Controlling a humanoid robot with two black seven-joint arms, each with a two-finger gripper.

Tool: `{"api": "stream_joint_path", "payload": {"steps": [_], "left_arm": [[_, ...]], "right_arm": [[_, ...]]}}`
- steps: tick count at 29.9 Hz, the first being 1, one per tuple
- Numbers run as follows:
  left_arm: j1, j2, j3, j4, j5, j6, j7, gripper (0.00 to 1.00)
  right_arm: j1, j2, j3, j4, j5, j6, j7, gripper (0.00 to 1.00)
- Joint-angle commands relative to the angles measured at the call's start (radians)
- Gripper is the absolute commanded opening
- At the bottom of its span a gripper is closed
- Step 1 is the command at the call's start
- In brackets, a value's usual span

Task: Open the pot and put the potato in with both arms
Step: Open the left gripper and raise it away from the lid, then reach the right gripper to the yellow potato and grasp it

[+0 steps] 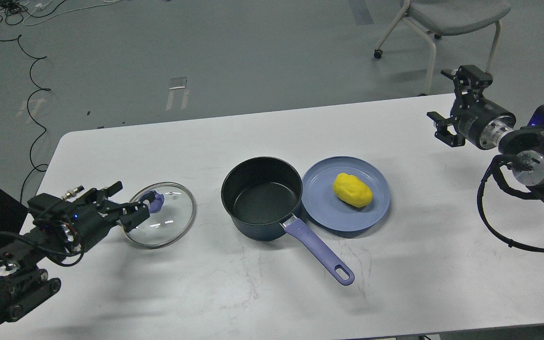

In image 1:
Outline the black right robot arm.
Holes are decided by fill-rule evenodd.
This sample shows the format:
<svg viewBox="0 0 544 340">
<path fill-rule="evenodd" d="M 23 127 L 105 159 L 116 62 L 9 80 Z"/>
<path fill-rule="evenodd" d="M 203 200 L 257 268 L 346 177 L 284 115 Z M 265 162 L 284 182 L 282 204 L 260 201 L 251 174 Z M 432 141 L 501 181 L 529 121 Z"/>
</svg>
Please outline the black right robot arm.
<svg viewBox="0 0 544 340">
<path fill-rule="evenodd" d="M 544 248 L 525 245 L 495 230 L 486 219 L 483 196 L 489 178 L 510 196 L 539 200 L 544 204 L 544 105 L 533 113 L 529 123 L 514 129 L 514 114 L 488 100 L 483 92 L 493 82 L 492 75 L 475 65 L 462 65 L 441 74 L 455 87 L 450 116 L 427 113 L 436 127 L 435 137 L 452 148 L 471 142 L 478 149 L 497 148 L 477 190 L 478 213 L 486 228 L 509 247 L 544 253 Z"/>
</svg>

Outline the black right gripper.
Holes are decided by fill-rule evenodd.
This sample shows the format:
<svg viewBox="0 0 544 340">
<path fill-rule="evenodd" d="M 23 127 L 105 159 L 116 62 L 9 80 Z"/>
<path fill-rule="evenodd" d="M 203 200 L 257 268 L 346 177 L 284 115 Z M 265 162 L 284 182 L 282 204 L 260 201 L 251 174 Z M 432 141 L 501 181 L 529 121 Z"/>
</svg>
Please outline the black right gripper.
<svg viewBox="0 0 544 340">
<path fill-rule="evenodd" d="M 484 90 L 493 83 L 492 75 L 475 65 L 443 69 L 441 75 L 452 81 L 455 103 L 450 118 L 436 111 L 426 113 L 436 127 L 434 137 L 452 148 L 464 146 L 468 140 L 479 149 L 493 149 L 514 131 L 514 114 L 484 98 Z M 449 126 L 455 127 L 455 134 Z"/>
</svg>

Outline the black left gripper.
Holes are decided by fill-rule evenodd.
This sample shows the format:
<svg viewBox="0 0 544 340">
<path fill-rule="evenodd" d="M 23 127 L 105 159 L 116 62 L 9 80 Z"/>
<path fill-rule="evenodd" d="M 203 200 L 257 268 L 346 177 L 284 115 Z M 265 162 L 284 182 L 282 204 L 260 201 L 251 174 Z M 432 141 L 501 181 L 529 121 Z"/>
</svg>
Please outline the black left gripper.
<svg viewBox="0 0 544 340">
<path fill-rule="evenodd" d="M 83 252 L 88 252 L 106 237 L 111 228 L 120 226 L 125 233 L 133 231 L 150 217 L 147 200 L 116 203 L 108 201 L 110 196 L 123 189 L 121 181 L 109 187 L 91 188 L 79 198 L 76 204 L 62 202 L 63 215 L 68 217 Z M 97 211 L 107 202 L 107 213 Z"/>
</svg>

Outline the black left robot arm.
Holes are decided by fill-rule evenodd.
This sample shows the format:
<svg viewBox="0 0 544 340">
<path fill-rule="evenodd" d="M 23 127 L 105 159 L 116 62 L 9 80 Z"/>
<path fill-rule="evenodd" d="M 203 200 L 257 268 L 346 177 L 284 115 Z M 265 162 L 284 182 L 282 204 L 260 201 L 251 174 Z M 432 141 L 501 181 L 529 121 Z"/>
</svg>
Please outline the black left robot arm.
<svg viewBox="0 0 544 340">
<path fill-rule="evenodd" d="M 17 322 L 62 287 L 38 263 L 47 258 L 61 267 L 78 264 L 115 226 L 130 232 L 160 210 L 160 195 L 140 194 L 136 202 L 116 203 L 116 182 L 102 189 L 76 187 L 64 196 L 42 193 L 28 200 L 33 229 L 19 235 L 0 231 L 0 324 Z"/>
</svg>

